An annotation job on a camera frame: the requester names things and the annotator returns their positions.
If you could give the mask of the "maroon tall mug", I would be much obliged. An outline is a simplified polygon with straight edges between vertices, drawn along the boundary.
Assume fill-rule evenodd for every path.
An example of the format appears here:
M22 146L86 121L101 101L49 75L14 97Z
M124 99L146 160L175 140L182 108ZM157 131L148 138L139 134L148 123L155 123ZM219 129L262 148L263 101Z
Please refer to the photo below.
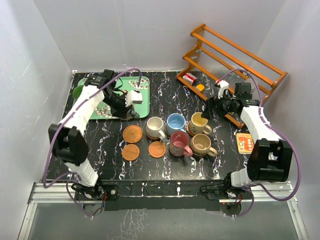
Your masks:
M170 136L169 152L176 157L191 157L193 151L189 147L189 136L184 131L176 131Z

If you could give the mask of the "gold brown mug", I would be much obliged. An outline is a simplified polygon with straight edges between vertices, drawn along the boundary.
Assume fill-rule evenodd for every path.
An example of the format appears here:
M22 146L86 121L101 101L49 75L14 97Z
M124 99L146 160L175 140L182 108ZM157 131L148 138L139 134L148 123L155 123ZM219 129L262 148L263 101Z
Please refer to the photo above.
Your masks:
M217 150L212 147L210 138L205 134L196 134L193 136L190 140L189 147L193 153L199 155L206 154L212 157L216 157L218 155Z

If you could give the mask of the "silver white mug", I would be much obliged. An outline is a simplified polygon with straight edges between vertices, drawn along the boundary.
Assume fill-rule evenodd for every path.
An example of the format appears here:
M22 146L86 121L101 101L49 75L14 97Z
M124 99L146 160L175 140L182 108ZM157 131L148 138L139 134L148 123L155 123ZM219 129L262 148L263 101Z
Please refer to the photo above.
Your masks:
M146 132L151 137L159 137L160 140L164 140L166 138L164 122L157 116L148 119L146 123Z

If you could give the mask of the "green inside mug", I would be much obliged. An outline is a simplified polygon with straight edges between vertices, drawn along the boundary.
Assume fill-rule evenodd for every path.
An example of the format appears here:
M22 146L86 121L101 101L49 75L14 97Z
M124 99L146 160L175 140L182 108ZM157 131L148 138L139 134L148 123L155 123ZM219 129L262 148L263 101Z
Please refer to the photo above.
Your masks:
M84 87L83 85L79 85L74 88L74 90L72 92L72 97L74 100L77 100L80 97L82 90L83 90L83 87Z

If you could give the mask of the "light blue mug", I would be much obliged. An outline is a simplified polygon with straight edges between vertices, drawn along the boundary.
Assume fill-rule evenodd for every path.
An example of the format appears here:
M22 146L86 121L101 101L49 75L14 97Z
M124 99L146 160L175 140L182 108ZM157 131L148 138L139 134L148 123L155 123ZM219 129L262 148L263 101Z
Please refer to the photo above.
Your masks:
M183 115L179 113L172 113L169 115L165 125L166 133L171 136L177 131L186 131L186 120Z

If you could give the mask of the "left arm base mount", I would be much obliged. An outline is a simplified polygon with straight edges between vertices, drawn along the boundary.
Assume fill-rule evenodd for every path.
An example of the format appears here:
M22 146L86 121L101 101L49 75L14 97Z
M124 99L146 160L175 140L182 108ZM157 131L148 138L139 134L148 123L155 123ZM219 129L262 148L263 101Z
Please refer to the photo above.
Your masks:
M97 213L105 210L107 201L116 201L119 198L119 187L116 184L104 184L100 178L94 186L84 186L76 180L68 180L66 191L70 199L78 206L86 217L94 219ZM80 201L98 201L100 207L94 212L87 212L86 207L95 206L96 203L80 203Z

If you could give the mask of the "cream yellow mug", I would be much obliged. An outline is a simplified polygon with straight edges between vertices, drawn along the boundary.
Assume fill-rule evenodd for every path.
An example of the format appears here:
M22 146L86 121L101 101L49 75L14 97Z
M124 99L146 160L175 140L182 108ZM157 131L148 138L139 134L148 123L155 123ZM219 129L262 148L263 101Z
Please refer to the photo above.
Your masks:
M212 128L208 125L209 120L201 117L201 112L196 112L191 116L191 122L192 124L199 126L199 127L205 127L210 134L212 133Z

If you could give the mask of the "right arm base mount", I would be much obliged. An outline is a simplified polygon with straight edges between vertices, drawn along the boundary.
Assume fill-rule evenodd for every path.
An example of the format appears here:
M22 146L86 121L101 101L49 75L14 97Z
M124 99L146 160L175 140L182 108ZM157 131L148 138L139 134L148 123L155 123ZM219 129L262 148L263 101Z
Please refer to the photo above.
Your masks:
M234 200L234 202L225 203L222 204L225 206L225 211L222 209L220 210L222 212L222 216L224 218L229 217L232 220L235 220L236 218L245 216L248 212L251 211L251 209L254 206L255 203L255 197L254 194L249 186L240 186L235 187L232 186L232 173L229 172L226 177L223 179L223 181L219 183L212 183L212 184L205 184L202 185L199 188L199 193L202 194L207 200L213 201L216 200L217 197L223 197L229 200ZM241 202L243 199L243 194L248 193L251 197L251 203L247 210L242 212L240 209L239 212L237 210L234 210L234 212L230 212L232 207L241 206Z

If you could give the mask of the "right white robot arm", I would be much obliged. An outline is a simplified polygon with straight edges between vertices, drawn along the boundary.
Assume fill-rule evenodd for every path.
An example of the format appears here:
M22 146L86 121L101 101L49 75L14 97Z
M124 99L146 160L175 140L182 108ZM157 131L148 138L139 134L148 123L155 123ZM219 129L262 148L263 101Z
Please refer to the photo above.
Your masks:
M270 128L260 101L252 98L249 82L236 83L235 93L225 80L215 83L218 94L206 101L202 118L212 120L214 113L237 113L253 139L253 149L247 166L230 172L223 180L223 194L233 199L242 187L260 183L285 182L289 177L293 149Z

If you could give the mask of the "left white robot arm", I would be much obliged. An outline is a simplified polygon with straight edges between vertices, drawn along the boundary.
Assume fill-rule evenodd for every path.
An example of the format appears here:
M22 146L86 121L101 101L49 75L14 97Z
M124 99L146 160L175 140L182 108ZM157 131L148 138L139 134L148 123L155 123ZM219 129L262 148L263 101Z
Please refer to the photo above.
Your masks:
M103 187L98 184L98 173L89 160L89 146L84 138L87 124L97 106L104 102L111 108L112 116L122 119L137 119L139 114L134 106L143 102L140 83L135 89L122 94L115 92L116 81L124 75L113 70L104 70L99 75L86 78L80 96L70 112L58 123L48 128L50 147L47 154L42 182L45 183L51 157L64 162L79 184L86 187L86 194L93 200L103 195Z

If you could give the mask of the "light orange wooden coaster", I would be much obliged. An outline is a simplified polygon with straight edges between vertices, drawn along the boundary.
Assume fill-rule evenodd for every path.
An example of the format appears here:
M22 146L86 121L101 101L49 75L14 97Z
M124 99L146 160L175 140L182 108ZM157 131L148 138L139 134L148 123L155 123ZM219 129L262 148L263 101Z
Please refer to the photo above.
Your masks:
M167 151L166 145L161 141L154 141L148 147L148 152L153 158L161 158Z

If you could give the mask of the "woven rattan coaster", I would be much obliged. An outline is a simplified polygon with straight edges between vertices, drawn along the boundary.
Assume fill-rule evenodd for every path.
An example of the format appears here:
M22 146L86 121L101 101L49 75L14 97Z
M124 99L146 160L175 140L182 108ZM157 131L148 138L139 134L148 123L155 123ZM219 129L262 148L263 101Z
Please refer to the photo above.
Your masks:
M152 136L150 136L147 132L146 132L145 134L146 134L146 136L147 136L149 139L151 139L151 140L159 140L159 139L160 139L159 137L152 137Z
M127 143L138 143L143 137L143 129L138 125L129 125L123 130L122 137Z

